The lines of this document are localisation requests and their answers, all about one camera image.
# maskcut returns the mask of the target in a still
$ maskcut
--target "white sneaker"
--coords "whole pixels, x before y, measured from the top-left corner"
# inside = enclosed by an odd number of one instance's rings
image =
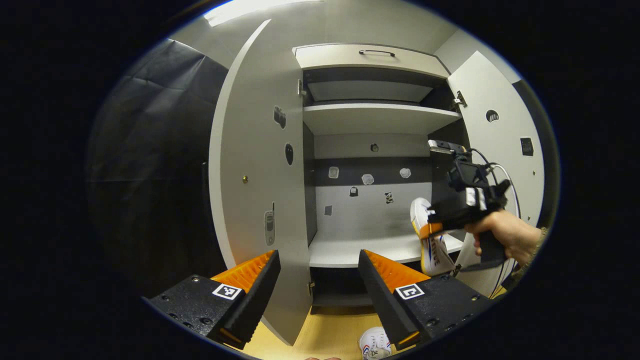
[[[419,197],[412,201],[410,208],[411,224],[413,230],[420,236],[420,229],[429,222],[428,208],[431,206],[429,201],[423,197]],[[422,272],[430,277],[440,275],[453,270],[456,265],[447,253],[447,245],[443,237],[428,238],[420,240],[421,259],[420,266]]]
[[[362,351],[362,360],[384,359],[391,355],[391,342],[382,326],[365,331],[358,345]]]

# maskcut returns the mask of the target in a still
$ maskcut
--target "screw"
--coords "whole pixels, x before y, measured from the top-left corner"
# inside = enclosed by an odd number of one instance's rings
[[[436,326],[440,321],[436,318],[427,320],[427,326]]]

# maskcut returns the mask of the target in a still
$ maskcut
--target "hand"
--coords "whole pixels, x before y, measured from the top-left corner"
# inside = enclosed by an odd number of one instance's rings
[[[531,260],[536,249],[542,231],[537,229],[514,214],[498,210],[487,215],[484,219],[465,225],[468,233],[473,233],[476,242],[476,255],[482,254],[479,234],[487,230],[504,246],[504,254],[507,258],[514,258],[518,264],[524,265]]]

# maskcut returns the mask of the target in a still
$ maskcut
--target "cabinet door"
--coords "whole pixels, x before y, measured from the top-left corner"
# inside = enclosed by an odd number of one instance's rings
[[[262,322],[292,345],[312,302],[297,91],[302,70],[290,49],[272,46],[278,33],[269,22],[244,44],[222,86],[209,145],[209,192],[227,267],[279,250],[282,269]],[[285,147],[292,149],[291,164]],[[275,236],[269,244],[271,210]]]
[[[535,226],[542,205],[545,169],[538,133],[526,105],[504,75],[477,51],[451,74],[447,82],[454,96],[460,91],[467,103],[466,107],[460,106],[460,111],[469,144],[509,172],[518,192],[522,220]],[[488,120],[489,111],[497,113],[497,120]],[[531,139],[532,156],[528,156],[529,152],[523,155],[521,138]],[[477,153],[474,162],[483,162]],[[495,174],[498,181],[505,179],[500,169],[496,169]],[[511,191],[506,196],[506,209],[515,214]],[[465,266],[478,262],[473,252],[473,237],[467,235],[458,263]],[[477,291],[490,295],[496,282],[507,276],[512,266],[513,260],[509,260],[503,269],[498,267],[458,276]]]

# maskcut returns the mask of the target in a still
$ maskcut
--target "drawer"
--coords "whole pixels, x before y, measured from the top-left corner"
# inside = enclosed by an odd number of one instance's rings
[[[383,45],[326,44],[294,48],[303,70],[329,67],[377,67],[448,78],[449,72],[433,55]]]

